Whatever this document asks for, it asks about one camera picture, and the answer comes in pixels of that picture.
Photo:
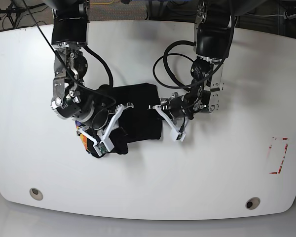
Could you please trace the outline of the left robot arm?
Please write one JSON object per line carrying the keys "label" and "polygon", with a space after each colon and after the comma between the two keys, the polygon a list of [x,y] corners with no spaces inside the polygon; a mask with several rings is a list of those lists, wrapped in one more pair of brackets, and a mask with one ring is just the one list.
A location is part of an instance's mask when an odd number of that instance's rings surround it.
{"label": "left robot arm", "polygon": [[[200,0],[197,3],[194,23],[194,40],[179,40],[170,44],[158,61],[173,86],[156,81],[168,89],[183,89],[185,95],[174,93],[170,98],[162,98],[160,105],[153,106],[170,125],[179,140],[185,134],[188,121],[196,113],[211,113],[218,109],[218,92],[225,60],[229,57],[233,41],[236,18],[248,13],[262,2],[260,0]],[[185,85],[171,71],[168,57],[174,47],[192,46],[196,54],[190,74],[192,81]]]}

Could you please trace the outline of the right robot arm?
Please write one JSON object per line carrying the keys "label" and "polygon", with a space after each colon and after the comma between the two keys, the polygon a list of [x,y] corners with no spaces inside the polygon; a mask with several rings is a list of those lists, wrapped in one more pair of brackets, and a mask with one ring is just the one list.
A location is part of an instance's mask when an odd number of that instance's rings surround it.
{"label": "right robot arm", "polygon": [[[128,115],[122,115],[130,100],[123,99],[129,89],[114,87],[107,63],[88,47],[89,1],[46,0],[52,9],[53,31],[49,44],[55,55],[52,109],[63,119],[73,119],[78,134],[91,144],[125,146],[135,141]],[[98,89],[85,86],[88,62],[85,49],[104,66],[109,83]]]}

